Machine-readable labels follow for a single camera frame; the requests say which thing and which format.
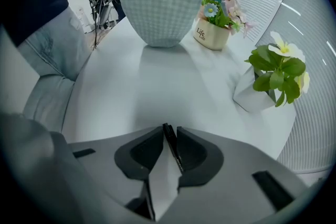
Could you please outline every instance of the table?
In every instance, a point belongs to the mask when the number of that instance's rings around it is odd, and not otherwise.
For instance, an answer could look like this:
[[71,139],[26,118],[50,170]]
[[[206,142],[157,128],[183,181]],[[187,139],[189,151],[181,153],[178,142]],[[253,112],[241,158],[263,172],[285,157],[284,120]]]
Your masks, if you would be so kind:
[[92,53],[75,83],[62,130],[67,142],[167,122],[175,129],[190,127],[246,142],[276,159],[296,112],[286,104],[248,113],[233,101],[235,85],[249,67],[244,60],[253,49],[241,36],[230,37],[223,51],[203,47],[191,31],[181,46],[152,48],[123,19]]

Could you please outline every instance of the small plant pot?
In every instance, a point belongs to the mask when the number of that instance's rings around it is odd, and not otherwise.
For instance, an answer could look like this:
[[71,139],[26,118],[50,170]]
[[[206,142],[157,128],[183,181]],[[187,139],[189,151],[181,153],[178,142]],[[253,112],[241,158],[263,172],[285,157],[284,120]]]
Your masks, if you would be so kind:
[[199,19],[194,29],[194,38],[210,50],[222,50],[229,38],[230,30]]
[[253,83],[263,73],[251,66],[244,75],[241,76],[233,100],[247,112],[258,112],[270,108],[276,104],[274,90],[268,92],[258,92],[253,89]]

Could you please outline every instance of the checkered fabric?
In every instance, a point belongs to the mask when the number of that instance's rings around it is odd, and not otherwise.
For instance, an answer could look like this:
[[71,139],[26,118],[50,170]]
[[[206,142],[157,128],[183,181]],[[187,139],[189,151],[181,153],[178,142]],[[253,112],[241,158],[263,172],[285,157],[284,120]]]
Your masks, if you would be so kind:
[[202,0],[120,0],[138,35],[152,47],[173,47],[190,30]]

